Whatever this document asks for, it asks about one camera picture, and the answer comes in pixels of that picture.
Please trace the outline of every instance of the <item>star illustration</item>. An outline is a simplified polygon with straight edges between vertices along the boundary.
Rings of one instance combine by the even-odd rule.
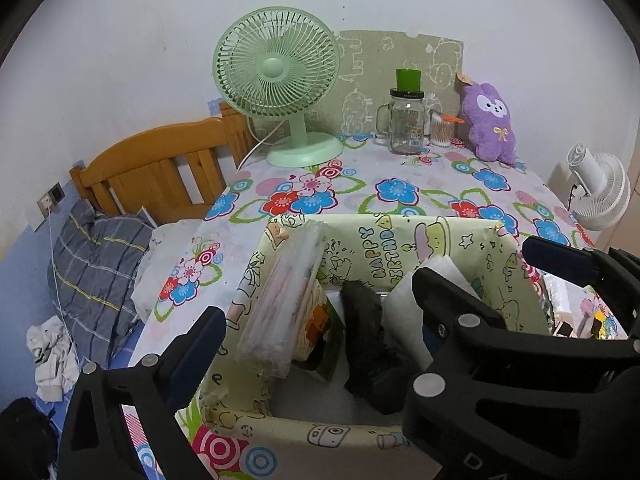
[[[466,249],[467,247],[469,247],[469,245],[473,245],[473,243],[474,243],[474,234],[471,233],[470,235],[463,236],[462,238],[460,238],[460,243],[458,245],[463,249]]]

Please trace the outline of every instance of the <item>silver bolt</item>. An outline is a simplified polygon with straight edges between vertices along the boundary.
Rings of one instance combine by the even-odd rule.
[[[421,397],[437,397],[445,386],[444,379],[438,374],[422,374],[414,379],[414,392]]]
[[[98,369],[98,365],[96,363],[94,363],[93,361],[89,361],[87,364],[85,364],[82,367],[82,372],[90,375],[92,373],[94,373],[96,370]]]
[[[465,328],[475,328],[480,324],[480,318],[476,314],[463,314],[458,318],[458,323]]]
[[[146,366],[146,367],[154,366],[158,362],[158,355],[147,354],[142,359],[140,359],[140,362],[142,363],[143,366]]]

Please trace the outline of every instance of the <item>wooden bed frame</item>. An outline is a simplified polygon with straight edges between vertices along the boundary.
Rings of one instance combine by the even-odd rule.
[[[246,118],[220,103],[222,118],[196,123],[169,124],[121,140],[98,155],[85,169],[69,173],[79,195],[108,214],[126,213],[142,206],[159,223],[204,218],[226,187],[214,149],[228,145],[236,167],[255,146]],[[204,203],[194,204],[178,173],[175,157],[184,155]]]

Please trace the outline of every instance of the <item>purple plush toy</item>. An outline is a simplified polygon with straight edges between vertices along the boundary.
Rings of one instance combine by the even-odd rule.
[[[516,163],[516,138],[511,131],[511,116],[500,94],[489,83],[463,88],[462,113],[471,125],[469,140],[476,157],[485,162],[500,160]]]

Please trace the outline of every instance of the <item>fan center hub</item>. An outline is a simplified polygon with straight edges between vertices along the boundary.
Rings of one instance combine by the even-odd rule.
[[[284,62],[279,57],[268,57],[262,62],[265,77],[276,79],[284,72]]]

